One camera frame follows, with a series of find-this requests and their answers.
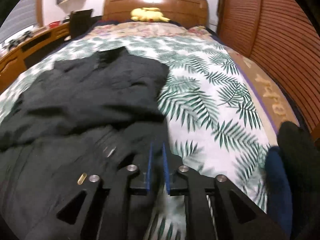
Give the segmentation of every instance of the floral bedding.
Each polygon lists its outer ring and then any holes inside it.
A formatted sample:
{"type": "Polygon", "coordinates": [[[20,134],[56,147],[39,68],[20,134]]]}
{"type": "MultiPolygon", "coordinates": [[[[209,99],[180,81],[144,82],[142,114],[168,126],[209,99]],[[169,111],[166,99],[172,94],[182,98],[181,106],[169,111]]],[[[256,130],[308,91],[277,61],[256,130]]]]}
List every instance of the floral bedding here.
{"type": "MultiPolygon", "coordinates": [[[[267,136],[242,75],[204,28],[186,30],[161,23],[96,27],[22,73],[0,96],[0,122],[18,96],[41,72],[52,69],[55,61],[121,46],[170,68],[158,106],[168,120],[172,152],[201,174],[225,174],[266,211],[267,136]]],[[[184,239],[185,232],[183,197],[170,197],[164,190],[145,239],[184,239]]]]}

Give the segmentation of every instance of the wooden headboard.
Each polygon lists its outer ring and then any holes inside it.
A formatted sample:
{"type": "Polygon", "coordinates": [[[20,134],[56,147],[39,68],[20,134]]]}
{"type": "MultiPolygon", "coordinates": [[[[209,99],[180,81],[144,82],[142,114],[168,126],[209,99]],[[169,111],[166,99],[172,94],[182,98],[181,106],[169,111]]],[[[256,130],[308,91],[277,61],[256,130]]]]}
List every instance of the wooden headboard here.
{"type": "Polygon", "coordinates": [[[102,19],[124,22],[135,8],[157,7],[164,17],[185,28],[208,23],[207,0],[105,0],[102,19]]]}

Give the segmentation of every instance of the black garment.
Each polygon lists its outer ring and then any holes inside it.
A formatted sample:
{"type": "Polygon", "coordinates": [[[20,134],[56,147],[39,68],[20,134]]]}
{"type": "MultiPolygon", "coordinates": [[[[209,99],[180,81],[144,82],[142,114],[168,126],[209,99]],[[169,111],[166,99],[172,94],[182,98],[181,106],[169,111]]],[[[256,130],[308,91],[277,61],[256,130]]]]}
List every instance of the black garment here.
{"type": "Polygon", "coordinates": [[[291,239],[318,239],[320,232],[320,154],[308,132],[282,123],[277,136],[292,192],[291,239]]]}
{"type": "MultiPolygon", "coordinates": [[[[155,162],[162,143],[170,150],[156,102],[167,74],[166,65],[123,47],[56,62],[19,97],[0,126],[0,213],[19,239],[83,172],[112,177],[132,155],[148,158],[151,142],[155,162]]],[[[149,196],[131,199],[128,239],[143,238],[161,177],[149,196]]]]}

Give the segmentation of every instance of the black jacket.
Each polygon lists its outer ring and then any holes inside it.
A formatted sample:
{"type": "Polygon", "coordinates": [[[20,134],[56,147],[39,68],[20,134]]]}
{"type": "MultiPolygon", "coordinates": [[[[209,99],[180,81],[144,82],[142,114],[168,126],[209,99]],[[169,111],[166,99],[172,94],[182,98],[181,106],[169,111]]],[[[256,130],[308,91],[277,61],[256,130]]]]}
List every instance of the black jacket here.
{"type": "MultiPolygon", "coordinates": [[[[0,213],[19,239],[83,172],[103,175],[133,155],[147,158],[151,142],[156,156],[162,143],[169,151],[156,102],[167,74],[166,65],[122,47],[58,61],[21,94],[0,126],[0,213]]],[[[142,239],[155,197],[132,198],[129,239],[142,239]]]]}

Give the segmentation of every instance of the stuffed animal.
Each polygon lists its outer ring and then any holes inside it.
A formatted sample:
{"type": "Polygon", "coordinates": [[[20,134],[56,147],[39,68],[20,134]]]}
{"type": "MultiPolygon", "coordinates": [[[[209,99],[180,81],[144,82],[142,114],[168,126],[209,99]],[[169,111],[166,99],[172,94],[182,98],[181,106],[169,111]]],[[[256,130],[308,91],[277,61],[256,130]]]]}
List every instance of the stuffed animal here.
{"type": "Polygon", "coordinates": [[[131,19],[140,22],[168,22],[170,19],[163,17],[159,8],[137,8],[131,11],[131,19]]]}

